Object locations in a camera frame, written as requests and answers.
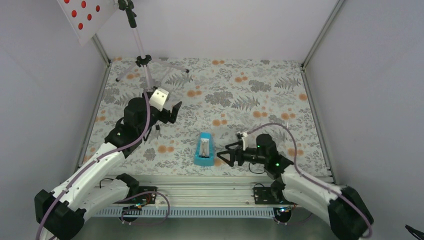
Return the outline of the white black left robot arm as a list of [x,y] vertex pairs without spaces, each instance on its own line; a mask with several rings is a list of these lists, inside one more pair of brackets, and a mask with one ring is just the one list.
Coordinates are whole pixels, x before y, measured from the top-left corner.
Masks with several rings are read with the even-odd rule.
[[153,192],[142,192],[139,181],[127,173],[117,175],[107,185],[102,181],[110,169],[148,139],[158,122],[175,123],[182,103],[168,110],[164,107],[166,101],[165,95],[152,92],[132,98],[97,152],[53,190],[36,194],[36,239],[70,240],[98,211],[112,204],[139,205],[142,196],[153,200]]

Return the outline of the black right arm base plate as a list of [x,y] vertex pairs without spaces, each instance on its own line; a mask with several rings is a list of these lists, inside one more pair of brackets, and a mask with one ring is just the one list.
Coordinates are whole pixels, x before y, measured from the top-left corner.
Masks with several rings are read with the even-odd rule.
[[256,183],[253,186],[253,198],[256,205],[290,205],[292,202],[285,199],[283,193],[276,188]]

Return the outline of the blue metronome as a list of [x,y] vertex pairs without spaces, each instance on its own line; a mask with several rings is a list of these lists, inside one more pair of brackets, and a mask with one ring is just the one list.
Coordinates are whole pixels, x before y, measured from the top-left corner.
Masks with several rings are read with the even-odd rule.
[[209,132],[201,132],[196,146],[193,163],[200,167],[212,167],[215,164],[215,147],[213,136]]

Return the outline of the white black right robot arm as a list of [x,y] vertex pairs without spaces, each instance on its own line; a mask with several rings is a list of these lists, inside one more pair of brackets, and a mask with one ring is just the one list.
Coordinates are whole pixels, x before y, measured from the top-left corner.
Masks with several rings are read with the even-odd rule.
[[371,233],[374,218],[354,188],[329,184],[300,170],[278,152],[269,134],[257,136],[256,147],[246,147],[240,139],[216,155],[231,167],[261,164],[273,180],[268,187],[273,204],[290,202],[304,207],[326,222],[338,239],[358,240]]

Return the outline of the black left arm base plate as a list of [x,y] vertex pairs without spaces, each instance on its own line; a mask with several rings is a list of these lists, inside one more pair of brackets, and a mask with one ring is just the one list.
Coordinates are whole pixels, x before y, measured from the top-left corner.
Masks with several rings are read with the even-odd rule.
[[[149,191],[157,191],[158,188],[156,186],[139,186],[138,190],[136,190],[131,196],[134,196],[136,194],[140,194],[143,192],[149,192]],[[144,195],[139,195],[137,197],[133,197],[130,202],[134,205],[140,204],[140,205],[150,205],[156,203],[156,194],[155,193],[147,193]]]

